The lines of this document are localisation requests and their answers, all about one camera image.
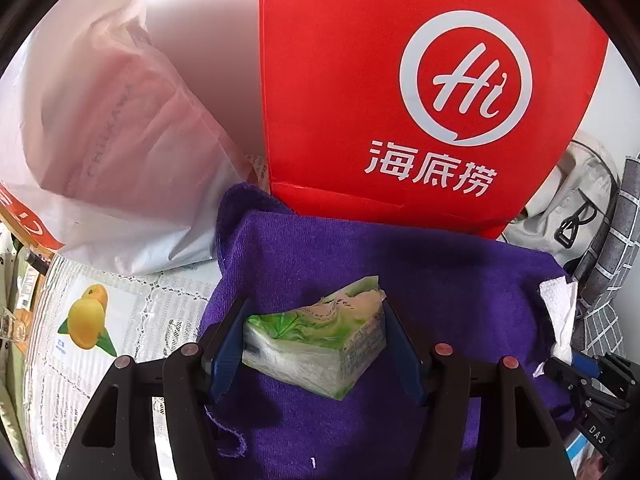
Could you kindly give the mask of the green tissue packet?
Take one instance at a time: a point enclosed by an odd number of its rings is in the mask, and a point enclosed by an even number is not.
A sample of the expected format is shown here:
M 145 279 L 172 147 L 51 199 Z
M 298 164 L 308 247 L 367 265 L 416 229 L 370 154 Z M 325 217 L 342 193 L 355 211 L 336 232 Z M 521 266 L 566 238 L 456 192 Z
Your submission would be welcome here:
M 243 325 L 242 362 L 341 401 L 386 347 L 385 299 L 371 275 L 311 306 L 251 315 Z

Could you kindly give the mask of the clear plastic bag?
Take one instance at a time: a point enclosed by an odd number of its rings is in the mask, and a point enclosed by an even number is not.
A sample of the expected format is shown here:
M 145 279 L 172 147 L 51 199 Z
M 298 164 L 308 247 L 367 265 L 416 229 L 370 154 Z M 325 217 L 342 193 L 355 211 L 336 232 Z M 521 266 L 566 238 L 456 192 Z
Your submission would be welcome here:
M 544 281 L 539 295 L 552 324 L 554 344 L 551 355 L 567 365 L 573 363 L 572 337 L 576 318 L 578 283 L 565 276 Z

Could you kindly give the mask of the blue tissue pack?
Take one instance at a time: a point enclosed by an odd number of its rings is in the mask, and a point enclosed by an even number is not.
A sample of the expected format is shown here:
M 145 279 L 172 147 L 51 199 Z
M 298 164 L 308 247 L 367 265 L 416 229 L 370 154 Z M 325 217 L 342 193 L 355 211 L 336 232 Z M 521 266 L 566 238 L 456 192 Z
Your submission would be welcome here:
M 579 430 L 574 429 L 565 440 L 567 456 L 577 480 L 600 480 L 606 468 L 603 455 L 589 440 L 589 437 L 593 437 L 597 444 L 604 442 L 598 430 L 582 434 Z

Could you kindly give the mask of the blue grid plaid cushion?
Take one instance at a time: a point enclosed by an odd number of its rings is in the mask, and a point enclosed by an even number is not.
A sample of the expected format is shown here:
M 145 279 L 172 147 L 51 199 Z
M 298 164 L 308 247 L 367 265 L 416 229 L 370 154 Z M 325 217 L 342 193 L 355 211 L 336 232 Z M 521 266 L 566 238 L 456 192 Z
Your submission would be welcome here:
M 628 157 L 613 207 L 574 272 L 578 299 L 572 346 L 586 356 L 625 354 L 613 300 L 638 253 L 639 159 Z

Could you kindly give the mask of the purple towel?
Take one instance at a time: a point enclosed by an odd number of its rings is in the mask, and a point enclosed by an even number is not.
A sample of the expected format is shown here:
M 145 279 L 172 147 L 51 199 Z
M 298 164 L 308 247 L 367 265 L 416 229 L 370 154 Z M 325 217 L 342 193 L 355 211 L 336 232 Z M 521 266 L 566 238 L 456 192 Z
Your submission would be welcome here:
M 221 279 L 202 317 L 239 307 L 232 381 L 214 392 L 226 479 L 405 479 L 425 420 L 416 369 L 395 356 L 393 315 L 415 344 L 533 374 L 555 336 L 544 252 L 471 235 L 303 217 L 248 184 L 224 194 Z

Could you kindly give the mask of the fruit print tablecloth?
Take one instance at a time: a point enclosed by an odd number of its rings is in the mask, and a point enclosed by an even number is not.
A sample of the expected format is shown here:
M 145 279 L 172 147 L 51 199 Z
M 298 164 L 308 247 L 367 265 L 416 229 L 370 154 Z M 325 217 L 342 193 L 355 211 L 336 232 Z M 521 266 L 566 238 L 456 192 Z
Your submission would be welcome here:
M 216 261 L 137 276 L 62 257 L 52 261 L 35 308 L 23 384 L 24 438 L 36 478 L 55 478 L 80 416 L 116 356 L 152 361 L 194 341 L 219 280 Z M 111 350 L 82 350 L 59 331 L 91 285 L 107 291 Z

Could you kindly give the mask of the beige canvas backpack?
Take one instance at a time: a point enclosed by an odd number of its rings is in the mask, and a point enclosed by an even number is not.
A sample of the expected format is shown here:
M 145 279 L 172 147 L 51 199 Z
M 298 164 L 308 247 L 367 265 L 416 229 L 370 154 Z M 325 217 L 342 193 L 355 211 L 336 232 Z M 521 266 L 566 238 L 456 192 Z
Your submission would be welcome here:
M 588 250 L 613 205 L 618 182 L 613 157 L 599 140 L 579 130 L 499 240 L 548 252 L 566 266 Z

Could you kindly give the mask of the red Haidilao paper bag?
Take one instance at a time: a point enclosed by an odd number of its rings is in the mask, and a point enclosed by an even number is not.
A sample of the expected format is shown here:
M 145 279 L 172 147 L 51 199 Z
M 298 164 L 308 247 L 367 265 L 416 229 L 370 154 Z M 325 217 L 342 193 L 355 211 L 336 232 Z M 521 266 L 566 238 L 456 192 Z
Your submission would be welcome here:
M 270 188 L 299 214 L 496 238 L 608 36 L 577 0 L 259 0 Z

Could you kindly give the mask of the white Miniso plastic bag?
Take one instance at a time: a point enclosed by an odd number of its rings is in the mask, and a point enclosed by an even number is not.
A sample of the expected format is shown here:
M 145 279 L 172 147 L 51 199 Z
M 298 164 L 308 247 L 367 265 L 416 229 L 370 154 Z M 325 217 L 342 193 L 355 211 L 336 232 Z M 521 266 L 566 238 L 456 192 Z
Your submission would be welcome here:
M 38 243 L 120 274 L 208 260 L 240 148 L 152 45 L 142 0 L 21 0 L 1 26 L 1 198 Z

